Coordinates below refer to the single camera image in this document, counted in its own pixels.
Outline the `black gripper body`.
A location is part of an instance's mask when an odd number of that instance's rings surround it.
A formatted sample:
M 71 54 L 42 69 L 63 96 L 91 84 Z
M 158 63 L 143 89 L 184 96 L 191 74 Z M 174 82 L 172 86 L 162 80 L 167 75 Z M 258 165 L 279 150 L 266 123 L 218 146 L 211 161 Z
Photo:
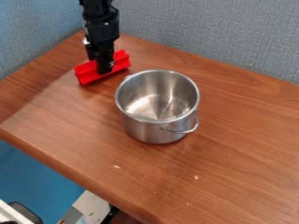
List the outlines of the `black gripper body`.
M 92 46 L 112 45 L 119 38 L 119 14 L 108 13 L 102 16 L 83 14 L 84 44 Z

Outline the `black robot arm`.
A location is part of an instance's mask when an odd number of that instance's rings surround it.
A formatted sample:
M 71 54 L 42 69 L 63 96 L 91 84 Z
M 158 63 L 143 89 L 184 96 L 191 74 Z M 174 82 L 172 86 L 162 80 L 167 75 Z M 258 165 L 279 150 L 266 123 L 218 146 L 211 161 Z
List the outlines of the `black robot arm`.
M 114 0 L 79 0 L 84 19 L 84 46 L 88 59 L 96 61 L 98 73 L 112 71 L 115 41 L 119 38 L 119 10 Z

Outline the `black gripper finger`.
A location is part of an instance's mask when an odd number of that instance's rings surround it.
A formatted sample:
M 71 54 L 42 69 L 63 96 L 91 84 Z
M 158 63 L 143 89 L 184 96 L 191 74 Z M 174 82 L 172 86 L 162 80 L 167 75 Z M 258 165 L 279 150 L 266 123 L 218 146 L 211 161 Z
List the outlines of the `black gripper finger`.
M 112 42 L 102 43 L 98 46 L 98 72 L 107 74 L 112 71 L 115 60 L 115 45 Z
M 98 55 L 91 44 L 86 45 L 86 50 L 87 50 L 88 60 L 95 60 Z

